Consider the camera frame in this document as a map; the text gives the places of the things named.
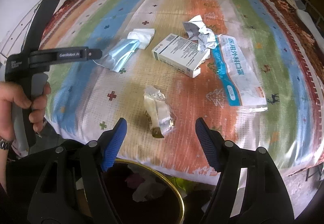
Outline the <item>person's left hand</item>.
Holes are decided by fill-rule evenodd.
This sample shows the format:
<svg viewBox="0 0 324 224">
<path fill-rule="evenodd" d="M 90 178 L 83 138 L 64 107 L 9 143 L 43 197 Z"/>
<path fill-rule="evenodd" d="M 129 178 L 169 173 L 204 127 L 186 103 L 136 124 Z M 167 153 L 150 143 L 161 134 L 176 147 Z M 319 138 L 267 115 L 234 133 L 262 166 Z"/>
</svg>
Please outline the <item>person's left hand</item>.
<svg viewBox="0 0 324 224">
<path fill-rule="evenodd" d="M 44 85 L 43 93 L 33 101 L 30 101 L 20 85 L 13 82 L 1 81 L 1 139 L 12 142 L 15 139 L 14 125 L 12 121 L 12 105 L 21 109 L 30 109 L 29 122 L 33 125 L 35 132 L 43 129 L 43 118 L 47 105 L 47 96 L 51 93 L 51 88 L 47 82 Z"/>
</svg>

